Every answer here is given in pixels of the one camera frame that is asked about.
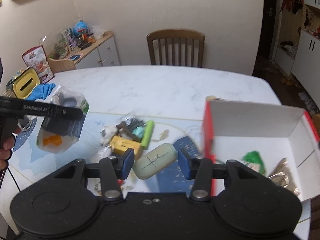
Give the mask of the person's left hand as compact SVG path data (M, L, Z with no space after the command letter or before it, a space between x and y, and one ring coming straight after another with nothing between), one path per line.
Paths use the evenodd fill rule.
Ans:
M19 126L16 126L14 129L12 135L8 137L3 142L3 147L0 149L0 169L4 170L8 166L8 160L11 158L12 155L12 149L15 146L16 142L16 135L21 132L21 128Z

